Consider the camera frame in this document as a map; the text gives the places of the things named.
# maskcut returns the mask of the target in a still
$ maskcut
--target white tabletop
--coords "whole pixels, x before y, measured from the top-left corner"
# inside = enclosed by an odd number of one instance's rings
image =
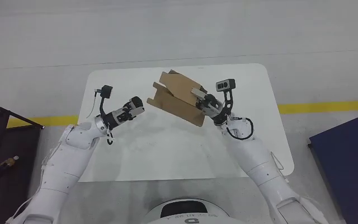
[[[282,173],[293,172],[294,163],[276,105],[267,70],[260,64],[226,64],[170,68],[114,69],[92,72],[79,114],[85,121],[93,104],[94,89],[113,86],[104,110],[109,113],[139,96],[145,112],[113,130],[112,146],[103,138],[82,175],[81,182],[120,180],[169,180],[242,177],[246,174],[226,152],[220,132],[210,118],[197,127],[181,118],[146,103],[156,92],[152,87],[163,71],[173,69],[200,83],[217,99],[215,83],[235,78],[233,110],[237,116],[251,118],[255,134],[284,166]],[[91,116],[99,114],[100,98]]]

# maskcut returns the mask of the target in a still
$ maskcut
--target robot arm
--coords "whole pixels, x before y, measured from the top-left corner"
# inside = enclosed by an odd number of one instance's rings
[[[213,95],[192,89],[197,97],[197,108],[209,116],[227,141],[228,152],[243,171],[255,182],[266,200],[271,219],[275,224],[328,224],[324,215],[309,200],[294,192],[276,166],[271,152],[253,134],[253,123],[248,118],[231,113],[232,92],[235,80],[216,84],[224,92],[225,104]]]
[[[110,136],[112,129],[144,112],[143,103],[136,96],[119,110],[105,114],[103,101],[110,97],[111,89],[110,86],[104,86],[97,90],[102,96],[100,115],[65,129],[57,146],[43,160],[41,183],[30,204],[14,220],[13,217],[9,218],[7,223],[58,223],[67,195],[86,169],[100,138]]]

